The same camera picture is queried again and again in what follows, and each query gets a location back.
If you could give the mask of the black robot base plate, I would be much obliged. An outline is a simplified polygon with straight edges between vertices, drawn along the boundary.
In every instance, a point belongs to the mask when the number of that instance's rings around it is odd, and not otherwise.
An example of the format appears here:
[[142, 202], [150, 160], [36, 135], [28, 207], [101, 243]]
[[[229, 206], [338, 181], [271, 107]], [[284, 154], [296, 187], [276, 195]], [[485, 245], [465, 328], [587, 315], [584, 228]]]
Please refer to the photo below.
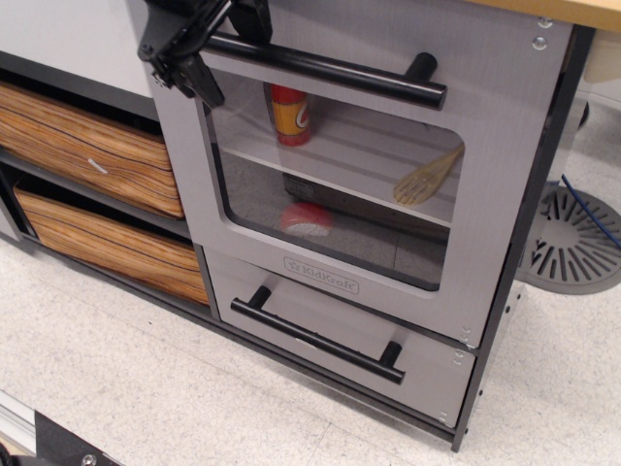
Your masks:
[[34, 414], [36, 455], [53, 465], [118, 466], [114, 458], [70, 432], [49, 417]]

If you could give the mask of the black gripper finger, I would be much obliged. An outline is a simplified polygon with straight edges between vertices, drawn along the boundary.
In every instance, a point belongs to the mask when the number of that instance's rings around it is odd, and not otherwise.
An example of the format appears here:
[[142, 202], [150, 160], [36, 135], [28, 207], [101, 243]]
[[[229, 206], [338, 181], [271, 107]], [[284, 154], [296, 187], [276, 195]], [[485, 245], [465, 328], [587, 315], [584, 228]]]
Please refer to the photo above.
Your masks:
[[234, 1], [228, 17], [242, 39], [257, 44], [271, 43], [273, 27], [268, 0]]
[[176, 87], [186, 97], [199, 97], [208, 108], [220, 107], [225, 102], [211, 70], [199, 53], [175, 61], [172, 78]]

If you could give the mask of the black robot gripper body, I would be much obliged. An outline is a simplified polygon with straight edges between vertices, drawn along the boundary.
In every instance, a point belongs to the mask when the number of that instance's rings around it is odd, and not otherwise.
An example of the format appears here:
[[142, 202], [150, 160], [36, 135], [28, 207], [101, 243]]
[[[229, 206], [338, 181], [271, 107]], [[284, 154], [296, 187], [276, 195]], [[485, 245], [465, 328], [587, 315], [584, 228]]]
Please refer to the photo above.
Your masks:
[[194, 90], [207, 70], [195, 57], [232, 7], [231, 1], [148, 1], [139, 58], [167, 87]]

